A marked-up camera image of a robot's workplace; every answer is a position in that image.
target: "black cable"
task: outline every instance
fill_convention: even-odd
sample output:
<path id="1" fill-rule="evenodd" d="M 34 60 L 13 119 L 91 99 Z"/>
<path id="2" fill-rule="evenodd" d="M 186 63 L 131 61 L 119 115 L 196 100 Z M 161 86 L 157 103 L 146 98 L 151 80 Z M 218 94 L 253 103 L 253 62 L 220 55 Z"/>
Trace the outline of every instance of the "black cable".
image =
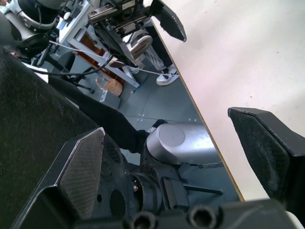
<path id="1" fill-rule="evenodd" d="M 99 67 L 93 71 L 87 72 L 87 73 L 47 73 L 47 72 L 43 72 L 43 71 L 39 71 L 39 70 L 35 70 L 35 69 L 32 69 L 32 71 L 35 73 L 40 73 L 40 74 L 44 74 L 44 75 L 90 75 L 90 74 L 96 73 L 96 72 L 100 71 L 101 69 L 103 69 L 104 67 L 106 67 L 106 65 L 109 64 L 109 62 L 111 61 L 112 58 L 113 58 L 113 55 L 111 55 L 109 57 L 109 59 L 101 67 Z"/>

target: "gray shoe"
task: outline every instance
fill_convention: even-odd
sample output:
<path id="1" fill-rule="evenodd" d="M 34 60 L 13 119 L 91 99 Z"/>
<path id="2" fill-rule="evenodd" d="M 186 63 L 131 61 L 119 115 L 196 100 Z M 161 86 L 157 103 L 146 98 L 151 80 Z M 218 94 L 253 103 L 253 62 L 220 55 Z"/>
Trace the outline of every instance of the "gray shoe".
<path id="1" fill-rule="evenodd" d="M 158 76 L 157 84 L 160 86 L 166 86 L 171 84 L 178 78 L 179 75 L 175 68 L 172 68 L 171 70 L 166 68 L 162 71 L 162 74 Z"/>

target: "black pants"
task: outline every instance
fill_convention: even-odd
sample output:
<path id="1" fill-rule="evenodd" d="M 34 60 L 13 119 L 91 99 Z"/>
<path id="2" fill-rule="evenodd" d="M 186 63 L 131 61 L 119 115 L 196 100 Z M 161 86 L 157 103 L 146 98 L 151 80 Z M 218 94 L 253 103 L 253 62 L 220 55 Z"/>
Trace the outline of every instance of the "black pants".
<path id="1" fill-rule="evenodd" d="M 84 95 L 76 86 L 56 76 L 49 76 L 49 85 L 77 104 L 122 149 L 140 153 L 149 135 L 145 130 L 137 131 L 117 110 Z"/>
<path id="2" fill-rule="evenodd" d="M 173 64 L 170 56 L 168 55 L 156 29 L 153 26 L 145 27 L 146 31 L 152 37 L 152 47 L 159 56 L 159 58 L 163 61 L 165 67 L 169 67 Z"/>

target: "person's leg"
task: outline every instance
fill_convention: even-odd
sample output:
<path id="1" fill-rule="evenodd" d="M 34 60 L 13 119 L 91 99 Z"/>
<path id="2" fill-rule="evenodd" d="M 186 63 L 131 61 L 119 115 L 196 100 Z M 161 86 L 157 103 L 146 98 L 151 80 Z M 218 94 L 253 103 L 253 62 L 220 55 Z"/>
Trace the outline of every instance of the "person's leg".
<path id="1" fill-rule="evenodd" d="M 169 85 L 179 78 L 176 67 L 168 55 L 156 29 L 153 26 L 147 26 L 145 29 L 153 41 L 151 48 L 146 50 L 145 55 L 157 70 L 163 70 L 156 80 L 157 84 L 161 86 Z"/>
<path id="2" fill-rule="evenodd" d="M 56 76 L 49 76 L 49 84 L 63 96 L 77 104 L 82 112 L 91 118 L 122 149 L 139 153 L 149 135 L 146 131 L 137 131 L 117 110 L 84 95 L 76 86 Z"/>
<path id="3" fill-rule="evenodd" d="M 168 55 L 156 29 L 153 26 L 148 26 L 145 27 L 146 31 L 149 33 L 149 35 L 152 37 L 152 47 L 154 49 L 154 51 L 156 52 L 156 54 L 158 55 L 158 57 L 163 61 L 163 64 L 165 66 L 165 68 L 170 67 L 173 62 L 170 58 L 170 56 Z"/>

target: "person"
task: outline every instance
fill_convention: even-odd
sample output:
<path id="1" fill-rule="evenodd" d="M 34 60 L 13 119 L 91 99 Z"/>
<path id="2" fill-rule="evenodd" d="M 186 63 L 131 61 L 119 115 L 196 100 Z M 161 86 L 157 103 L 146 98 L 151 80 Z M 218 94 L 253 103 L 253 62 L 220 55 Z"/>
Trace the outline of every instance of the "person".
<path id="1" fill-rule="evenodd" d="M 160 86 L 169 85 L 179 78 L 177 69 L 150 19 L 144 22 L 144 27 L 153 41 L 151 47 L 149 47 L 144 54 L 157 70 L 162 71 L 156 82 Z"/>
<path id="2" fill-rule="evenodd" d="M 142 29 L 124 37 L 123 40 L 139 66 L 142 65 L 144 67 L 140 60 L 141 54 L 144 54 L 156 70 L 162 71 L 156 79 L 158 85 L 166 86 L 179 78 L 177 69 L 150 19 L 144 21 Z M 114 68 L 120 68 L 125 65 L 118 61 L 119 59 L 113 58 L 109 65 Z M 131 70 L 133 73 L 138 73 L 139 71 L 139 69 L 134 68 L 131 68 Z"/>

